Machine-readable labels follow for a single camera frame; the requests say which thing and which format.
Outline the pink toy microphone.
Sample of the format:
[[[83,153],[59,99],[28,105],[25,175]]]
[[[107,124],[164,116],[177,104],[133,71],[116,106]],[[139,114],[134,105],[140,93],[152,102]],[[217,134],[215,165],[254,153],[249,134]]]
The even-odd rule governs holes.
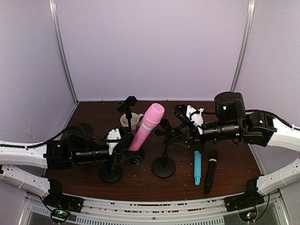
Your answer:
[[[165,108],[159,103],[153,103],[144,114],[142,123],[129,147],[129,151],[139,151],[152,130],[160,123]]]

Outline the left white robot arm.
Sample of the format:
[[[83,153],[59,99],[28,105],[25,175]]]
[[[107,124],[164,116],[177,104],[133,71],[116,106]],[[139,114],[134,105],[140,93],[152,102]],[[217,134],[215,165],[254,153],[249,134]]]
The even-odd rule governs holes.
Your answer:
[[[61,198],[59,181],[36,177],[15,165],[43,169],[65,170],[73,165],[103,162],[98,175],[107,184],[118,182],[123,175],[121,163],[139,164],[144,160],[143,149],[130,151],[133,133],[126,127],[112,129],[104,138],[94,136],[93,127],[78,123],[63,129],[63,140],[52,137],[40,143],[0,142],[0,178],[42,198]]]

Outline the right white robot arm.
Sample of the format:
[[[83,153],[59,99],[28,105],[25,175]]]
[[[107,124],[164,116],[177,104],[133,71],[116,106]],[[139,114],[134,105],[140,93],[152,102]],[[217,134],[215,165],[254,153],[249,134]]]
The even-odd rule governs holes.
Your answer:
[[[185,143],[194,152],[194,166],[198,166],[200,154],[206,143],[231,140],[259,146],[277,146],[300,150],[300,128],[286,122],[274,113],[264,110],[246,110],[243,96],[239,92],[222,92],[215,96],[217,121],[205,122],[207,112],[191,105],[177,105],[174,115],[181,121],[177,127],[171,127],[169,121],[162,118],[161,129],[157,136],[164,136],[164,152],[152,163],[152,172],[159,178],[169,178],[176,170],[175,162],[168,156],[169,145]]]

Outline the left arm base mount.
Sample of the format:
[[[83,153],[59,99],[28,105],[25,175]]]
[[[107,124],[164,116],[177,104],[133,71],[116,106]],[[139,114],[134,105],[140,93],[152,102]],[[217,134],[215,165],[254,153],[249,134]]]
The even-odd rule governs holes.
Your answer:
[[[65,222],[71,212],[80,213],[83,207],[84,199],[71,195],[63,194],[61,183],[54,179],[47,179],[49,182],[48,195],[43,197],[45,206],[54,207],[51,217],[61,218]]]

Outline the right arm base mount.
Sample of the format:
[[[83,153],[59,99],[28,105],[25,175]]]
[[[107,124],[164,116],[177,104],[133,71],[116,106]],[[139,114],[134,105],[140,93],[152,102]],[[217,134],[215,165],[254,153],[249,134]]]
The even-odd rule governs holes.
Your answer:
[[[259,213],[258,205],[265,203],[265,199],[258,193],[257,181],[258,177],[248,180],[243,194],[224,198],[227,212],[238,211],[241,221],[247,224],[257,222],[265,214],[270,203],[270,194],[268,194],[266,207]]]

